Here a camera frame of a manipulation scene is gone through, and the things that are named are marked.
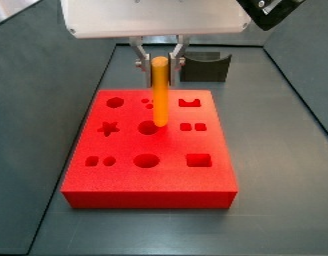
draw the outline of star-shaped hole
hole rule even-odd
[[[108,137],[112,132],[120,131],[120,129],[116,126],[117,126],[117,122],[113,122],[113,123],[104,122],[103,127],[97,131],[104,132],[105,137]]]

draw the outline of square hole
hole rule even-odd
[[[207,131],[207,126],[204,123],[196,123],[195,124],[195,130],[196,131]]]
[[[97,166],[99,163],[99,157],[97,156],[89,156],[85,159],[85,166]]]
[[[191,131],[192,130],[191,124],[190,123],[182,123],[180,124],[180,130],[182,131]]]
[[[211,167],[212,158],[210,154],[188,154],[186,156],[188,167]]]

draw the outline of cut-out slot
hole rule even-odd
[[[140,168],[152,168],[160,162],[160,159],[156,155],[143,154],[135,157],[133,163]]]
[[[109,108],[120,108],[124,105],[124,99],[115,97],[107,101],[107,106]]]
[[[137,130],[144,135],[152,135],[159,131],[159,127],[155,125],[154,121],[144,121],[137,126]]]
[[[182,131],[191,131],[192,130],[191,124],[190,123],[182,123],[180,124],[180,130]]]
[[[196,123],[195,124],[195,130],[196,131],[207,131],[207,126],[204,123]]]
[[[109,156],[109,157],[105,158],[105,160],[104,160],[104,165],[105,166],[112,166],[115,163],[116,163],[115,157]]]
[[[85,159],[85,166],[97,166],[97,163],[99,163],[99,157],[97,156],[89,156],[87,157]]]
[[[212,158],[210,154],[187,154],[188,167],[211,167]]]
[[[190,107],[200,107],[202,106],[202,101],[199,99],[195,99],[194,101],[186,101],[184,99],[179,99],[179,106],[184,108]]]
[[[116,126],[117,126],[117,122],[113,122],[113,123],[104,122],[103,128],[100,128],[97,131],[104,132],[105,137],[108,137],[112,132],[120,132],[120,129]]]

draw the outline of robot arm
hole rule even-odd
[[[77,38],[129,37],[136,66],[151,86],[151,56],[143,36],[179,35],[170,53],[170,83],[184,65],[190,35],[242,32],[251,18],[271,29],[304,0],[61,0],[67,28]]]
[[[236,0],[254,22],[263,30],[270,30],[290,13],[299,7],[304,0]]]

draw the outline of rectangular hole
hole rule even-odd
[[[184,108],[190,107],[200,107],[202,106],[202,101],[199,99],[195,99],[194,101],[186,101],[184,99],[179,99],[179,106]]]
[[[188,167],[211,167],[212,158],[210,154],[187,154]]]

